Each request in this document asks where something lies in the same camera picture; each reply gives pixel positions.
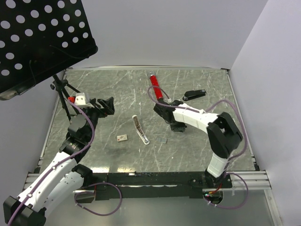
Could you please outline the black stapler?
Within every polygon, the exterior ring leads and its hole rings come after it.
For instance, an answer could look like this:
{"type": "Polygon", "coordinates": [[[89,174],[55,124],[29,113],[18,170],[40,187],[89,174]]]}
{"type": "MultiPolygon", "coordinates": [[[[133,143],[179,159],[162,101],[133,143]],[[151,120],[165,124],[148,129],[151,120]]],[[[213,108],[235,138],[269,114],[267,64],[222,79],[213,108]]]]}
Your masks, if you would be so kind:
{"type": "Polygon", "coordinates": [[[206,95],[206,91],[204,89],[200,90],[190,90],[186,91],[183,96],[183,101],[190,101],[196,98],[204,97],[206,95]]]}

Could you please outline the white stapler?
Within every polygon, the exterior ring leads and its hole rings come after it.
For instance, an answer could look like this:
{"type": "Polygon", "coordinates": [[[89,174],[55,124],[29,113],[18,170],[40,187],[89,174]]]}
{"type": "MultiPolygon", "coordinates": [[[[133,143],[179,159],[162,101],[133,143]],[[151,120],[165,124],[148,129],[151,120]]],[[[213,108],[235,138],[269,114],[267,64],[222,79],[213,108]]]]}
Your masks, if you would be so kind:
{"type": "Polygon", "coordinates": [[[137,115],[133,115],[132,119],[134,121],[134,125],[135,125],[135,129],[136,132],[138,134],[138,136],[140,137],[140,139],[142,140],[142,142],[145,145],[148,145],[150,143],[149,139],[146,137],[144,131],[142,130],[141,124],[139,122],[138,116],[137,115]]]}

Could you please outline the white staple box sleeve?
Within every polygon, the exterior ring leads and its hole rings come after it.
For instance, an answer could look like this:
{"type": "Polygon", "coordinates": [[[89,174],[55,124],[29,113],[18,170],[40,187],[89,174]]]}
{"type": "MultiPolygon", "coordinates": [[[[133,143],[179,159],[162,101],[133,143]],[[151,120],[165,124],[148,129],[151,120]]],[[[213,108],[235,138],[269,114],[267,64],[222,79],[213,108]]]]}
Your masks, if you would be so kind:
{"type": "Polygon", "coordinates": [[[123,141],[127,141],[127,140],[128,140],[127,134],[117,136],[118,142],[123,142],[123,141]]]}

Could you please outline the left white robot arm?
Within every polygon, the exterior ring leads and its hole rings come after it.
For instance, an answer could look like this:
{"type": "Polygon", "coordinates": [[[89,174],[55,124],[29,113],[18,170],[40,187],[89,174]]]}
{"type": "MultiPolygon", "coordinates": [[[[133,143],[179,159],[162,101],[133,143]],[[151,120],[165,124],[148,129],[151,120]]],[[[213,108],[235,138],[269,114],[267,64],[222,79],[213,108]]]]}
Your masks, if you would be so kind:
{"type": "Polygon", "coordinates": [[[114,98],[87,100],[84,93],[70,97],[68,103],[79,114],[71,117],[66,139],[51,163],[16,198],[3,203],[9,226],[43,226],[49,215],[73,191],[88,189],[93,183],[92,170],[80,164],[89,150],[100,118],[115,113],[114,98]]]}

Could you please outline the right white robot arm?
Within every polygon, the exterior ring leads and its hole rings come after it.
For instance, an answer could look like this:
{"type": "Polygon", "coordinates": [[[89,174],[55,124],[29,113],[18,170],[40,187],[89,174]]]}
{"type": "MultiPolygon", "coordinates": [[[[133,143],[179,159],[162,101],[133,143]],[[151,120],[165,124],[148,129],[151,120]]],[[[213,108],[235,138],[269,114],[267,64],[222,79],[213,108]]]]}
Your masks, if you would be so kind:
{"type": "Polygon", "coordinates": [[[209,187],[217,187],[225,175],[231,153],[243,140],[243,135],[230,114],[208,113],[179,100],[170,104],[160,101],[153,110],[170,125],[172,131],[184,132],[187,125],[190,125],[208,135],[213,155],[205,170],[205,181],[209,187]]]}

